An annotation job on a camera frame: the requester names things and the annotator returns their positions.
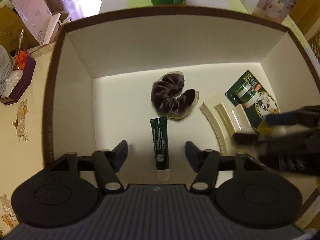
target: cartoon print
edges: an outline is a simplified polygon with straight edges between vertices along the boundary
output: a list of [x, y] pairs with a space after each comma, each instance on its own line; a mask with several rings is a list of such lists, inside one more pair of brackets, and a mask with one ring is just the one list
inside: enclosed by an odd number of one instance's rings
[[275, 100], [267, 92], [260, 92], [259, 94], [260, 96], [255, 103], [258, 114], [262, 118], [265, 118], [267, 114], [278, 114], [279, 109]]
[[20, 137], [25, 138], [25, 125], [26, 125], [26, 114], [29, 113], [27, 107], [27, 100], [23, 100], [18, 106], [17, 119], [12, 122], [13, 126], [17, 129], [17, 139]]
[[4, 210], [4, 215], [2, 215], [2, 220], [5, 224], [10, 226], [10, 229], [13, 229], [19, 224], [16, 214], [14, 213], [11, 203], [6, 194], [4, 194], [3, 196], [0, 196], [0, 200]]
[[269, 98], [262, 97], [262, 99], [259, 99], [257, 102], [258, 102], [258, 105], [260, 108], [262, 108], [264, 111], [267, 111], [267, 112], [269, 111], [269, 109], [270, 109], [270, 99]]

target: table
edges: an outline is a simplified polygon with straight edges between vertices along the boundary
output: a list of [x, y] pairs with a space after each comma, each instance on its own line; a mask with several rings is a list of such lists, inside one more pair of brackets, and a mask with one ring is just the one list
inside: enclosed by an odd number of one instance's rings
[[[42, 109], [53, 48], [54, 44], [49, 44], [31, 50], [36, 60], [31, 84], [18, 103], [8, 106], [0, 104], [0, 235], [9, 233], [18, 224], [14, 219], [3, 219], [5, 214], [16, 219], [10, 204], [13, 191], [44, 168]], [[22, 108], [25, 108], [27, 114], [25, 127], [22, 128], [23, 136], [20, 136], [21, 133], [17, 133], [12, 122], [16, 121]]]

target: black device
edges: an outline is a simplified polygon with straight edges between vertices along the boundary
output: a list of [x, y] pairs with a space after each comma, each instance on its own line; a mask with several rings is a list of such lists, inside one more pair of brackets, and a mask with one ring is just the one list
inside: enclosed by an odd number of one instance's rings
[[[65, 154], [20, 185], [12, 207], [20, 222], [5, 240], [226, 239], [288, 240], [299, 190], [247, 154], [220, 156], [185, 144], [197, 173], [186, 185], [129, 185], [116, 176], [127, 157], [122, 141], [92, 156]], [[99, 188], [79, 177], [94, 171]], [[219, 171], [234, 177], [215, 188]]]
[[300, 124], [308, 129], [280, 137], [234, 133], [233, 140], [255, 147], [258, 160], [270, 168], [320, 177], [320, 106], [269, 114], [266, 122], [271, 126]]

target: black plastic piece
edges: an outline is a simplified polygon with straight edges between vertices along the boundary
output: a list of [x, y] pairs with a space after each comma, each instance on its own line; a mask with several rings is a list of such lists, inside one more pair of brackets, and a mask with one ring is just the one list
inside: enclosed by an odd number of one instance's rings
[[98, 192], [79, 178], [77, 155], [65, 154], [21, 184], [11, 201], [20, 223], [58, 227], [89, 214], [98, 202]]
[[[204, 152], [208, 153], [208, 157], [190, 186], [190, 191], [194, 193], [210, 192], [218, 177], [220, 153], [214, 150], [204, 150]], [[199, 183], [205, 187], [196, 187]]]
[[208, 156], [208, 152], [200, 150], [191, 141], [187, 141], [185, 145], [185, 156], [194, 172], [198, 173]]
[[[121, 141], [112, 151], [103, 152], [112, 169], [117, 173], [128, 156], [128, 143]], [[92, 156], [79, 156], [78, 169], [80, 171], [94, 171]]]
[[96, 151], [92, 154], [93, 166], [99, 188], [104, 193], [119, 193], [124, 191], [124, 187], [112, 169], [105, 152]]
[[236, 154], [235, 155], [235, 172], [233, 173], [234, 176], [237, 176], [239, 174], [243, 174], [246, 172], [244, 168], [244, 155], [241, 154]]
[[320, 106], [305, 106], [295, 111], [266, 116], [267, 124], [273, 126], [302, 124], [306, 127], [316, 127], [320, 124], [319, 121]]
[[234, 133], [232, 139], [239, 145], [257, 146], [260, 144], [258, 134]]

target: orange flower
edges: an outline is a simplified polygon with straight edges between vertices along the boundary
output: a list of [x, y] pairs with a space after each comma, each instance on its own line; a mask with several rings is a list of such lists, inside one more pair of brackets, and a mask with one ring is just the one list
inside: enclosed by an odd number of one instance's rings
[[19, 54], [16, 56], [16, 65], [18, 65], [20, 70], [24, 69], [26, 59], [27, 53], [24, 50], [20, 50]]

